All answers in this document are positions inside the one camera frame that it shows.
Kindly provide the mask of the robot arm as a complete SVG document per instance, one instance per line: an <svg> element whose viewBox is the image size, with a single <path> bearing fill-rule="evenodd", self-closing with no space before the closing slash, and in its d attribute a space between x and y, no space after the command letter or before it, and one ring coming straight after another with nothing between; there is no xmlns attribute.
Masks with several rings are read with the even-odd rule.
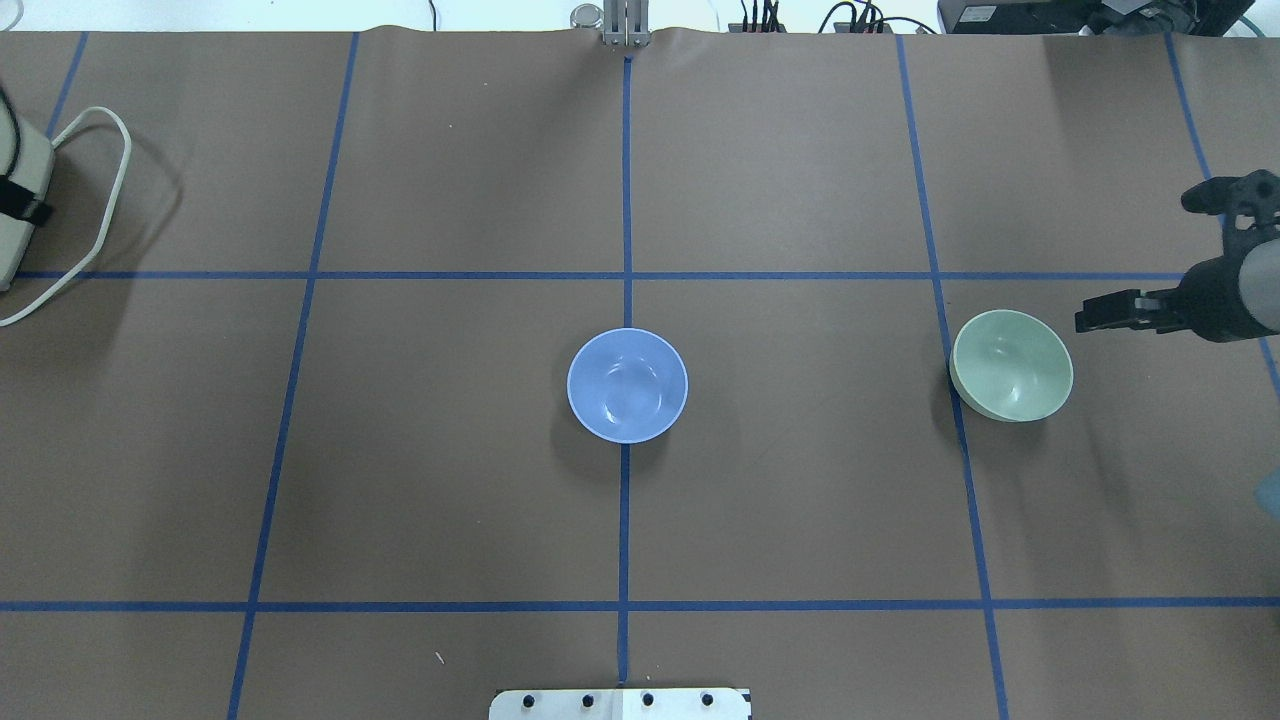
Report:
<svg viewBox="0 0 1280 720"><path fill-rule="evenodd" d="M1166 290L1120 290L1087 299L1075 332L1132 329L1158 334L1189 331L1213 343L1276 336L1279 254L1270 240L1197 263Z"/></svg>

